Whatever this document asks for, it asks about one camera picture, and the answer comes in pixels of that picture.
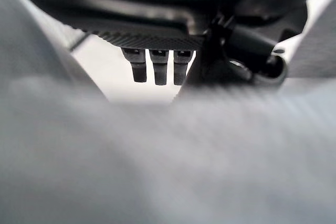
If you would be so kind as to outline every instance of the black plastic part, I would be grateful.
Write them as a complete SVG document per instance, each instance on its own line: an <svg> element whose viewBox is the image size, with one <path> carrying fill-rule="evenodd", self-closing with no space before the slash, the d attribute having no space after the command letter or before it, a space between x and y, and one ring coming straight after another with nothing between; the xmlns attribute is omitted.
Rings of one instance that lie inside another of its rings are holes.
<svg viewBox="0 0 336 224"><path fill-rule="evenodd" d="M149 53L153 62L155 84L160 86L166 85L169 51L150 50Z"/></svg>
<svg viewBox="0 0 336 224"><path fill-rule="evenodd" d="M185 80L188 63L193 58L192 51L174 51L174 84L181 86Z"/></svg>
<svg viewBox="0 0 336 224"><path fill-rule="evenodd" d="M131 63L135 82L147 81L146 54L143 49L121 48L126 60Z"/></svg>
<svg viewBox="0 0 336 224"><path fill-rule="evenodd" d="M218 10L225 16L259 18L266 23L306 0L32 1L72 27L109 33L106 40L116 46L191 51L200 49Z"/></svg>
<svg viewBox="0 0 336 224"><path fill-rule="evenodd" d="M146 63L131 63L133 79L135 82L147 82Z"/></svg>

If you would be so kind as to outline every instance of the white surface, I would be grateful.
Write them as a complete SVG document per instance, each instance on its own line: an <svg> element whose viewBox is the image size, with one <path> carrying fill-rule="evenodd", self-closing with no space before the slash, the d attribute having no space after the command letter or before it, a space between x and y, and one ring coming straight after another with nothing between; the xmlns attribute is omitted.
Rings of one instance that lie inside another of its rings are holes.
<svg viewBox="0 0 336 224"><path fill-rule="evenodd" d="M331 0L309 0L309 20L307 32ZM295 53L303 35L279 44L287 51L286 59L290 60ZM173 64L170 55L166 86L154 84L154 73L147 54L147 83L134 83L130 64L123 58L121 50L104 40L92 36L79 48L74 57L90 74L95 83L111 101L123 102L169 102L179 91L173 85Z"/></svg>

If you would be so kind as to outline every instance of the gray fabric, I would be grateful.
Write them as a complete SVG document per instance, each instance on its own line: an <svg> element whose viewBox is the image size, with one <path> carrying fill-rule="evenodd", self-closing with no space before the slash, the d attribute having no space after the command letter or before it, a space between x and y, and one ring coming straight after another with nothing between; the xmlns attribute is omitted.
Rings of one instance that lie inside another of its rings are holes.
<svg viewBox="0 0 336 224"><path fill-rule="evenodd" d="M17 79L44 76L101 94L57 37L46 37L23 3L0 0L0 89Z"/></svg>
<svg viewBox="0 0 336 224"><path fill-rule="evenodd" d="M290 62L289 77L336 77L336 0L304 38Z"/></svg>
<svg viewBox="0 0 336 224"><path fill-rule="evenodd" d="M336 221L336 82L170 106L44 83L0 99L1 223Z"/></svg>

